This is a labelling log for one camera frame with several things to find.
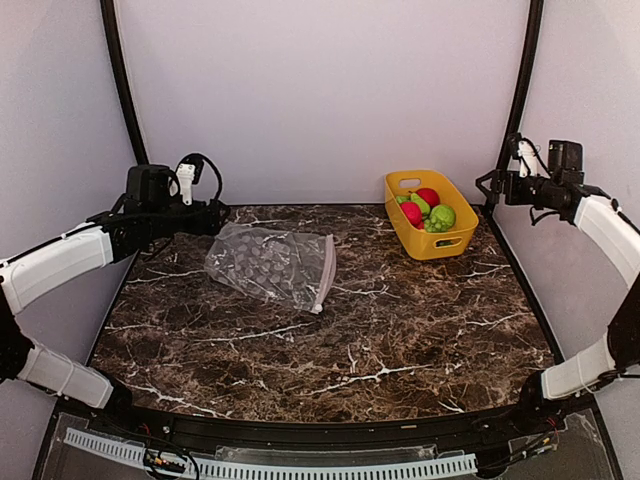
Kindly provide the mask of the green toy pear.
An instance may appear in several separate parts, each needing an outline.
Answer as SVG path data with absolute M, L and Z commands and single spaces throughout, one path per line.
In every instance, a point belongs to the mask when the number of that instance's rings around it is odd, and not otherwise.
M 417 192 L 409 195 L 409 201 L 416 204 L 422 216 L 428 216 L 431 212 L 431 206 Z

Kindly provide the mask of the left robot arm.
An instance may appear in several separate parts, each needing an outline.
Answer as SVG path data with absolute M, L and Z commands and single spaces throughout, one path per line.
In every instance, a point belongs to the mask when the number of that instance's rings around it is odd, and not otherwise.
M 29 338 L 16 317 L 28 305 L 69 281 L 146 251 L 178 233 L 215 236 L 230 209 L 218 195 L 197 201 L 193 188 L 213 162 L 200 153 L 176 168 L 144 164 L 129 169 L 114 206 L 74 229 L 1 262 L 1 378 L 21 380 L 58 397 L 102 410 L 120 436 L 141 427 L 132 393 L 121 382 Z

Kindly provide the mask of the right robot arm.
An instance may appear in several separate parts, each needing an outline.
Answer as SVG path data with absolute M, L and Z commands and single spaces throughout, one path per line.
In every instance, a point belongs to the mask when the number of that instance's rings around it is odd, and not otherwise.
M 541 160 L 534 144 L 519 133 L 507 137 L 519 167 L 500 167 L 480 177 L 477 187 L 491 203 L 503 199 L 527 206 L 533 224 L 556 215 L 593 241 L 625 281 L 628 293 L 604 335 L 573 357 L 531 374 L 523 384 L 508 420 L 521 434 L 554 425 L 572 398 L 596 392 L 627 377 L 639 363 L 639 230 L 618 201 L 584 182 L 583 147 L 552 140 L 548 159 Z

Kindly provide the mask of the clear zip top bag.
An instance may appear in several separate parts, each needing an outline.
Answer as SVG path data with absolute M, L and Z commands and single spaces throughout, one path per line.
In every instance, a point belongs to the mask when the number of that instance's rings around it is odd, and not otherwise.
M 204 260 L 216 282 L 252 298 L 319 314 L 337 269 L 334 236 L 229 223 Z

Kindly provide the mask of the yellow plastic basket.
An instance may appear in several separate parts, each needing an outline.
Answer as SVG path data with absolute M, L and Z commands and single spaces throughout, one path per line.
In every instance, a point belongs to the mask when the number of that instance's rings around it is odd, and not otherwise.
M 461 255 L 468 246 L 479 219 L 455 185 L 432 170 L 392 172 L 385 176 L 385 208 L 389 220 L 407 254 L 415 260 L 434 260 Z M 442 203 L 453 208 L 456 222 L 444 233 L 430 233 L 411 225 L 396 197 L 417 188 L 434 189 Z

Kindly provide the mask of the pink red toy fruit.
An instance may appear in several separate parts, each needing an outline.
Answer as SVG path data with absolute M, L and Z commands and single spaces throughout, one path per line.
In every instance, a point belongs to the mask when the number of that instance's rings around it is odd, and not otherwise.
M 417 226 L 422 222 L 422 211 L 416 203 L 403 202 L 400 204 L 400 209 L 412 226 Z

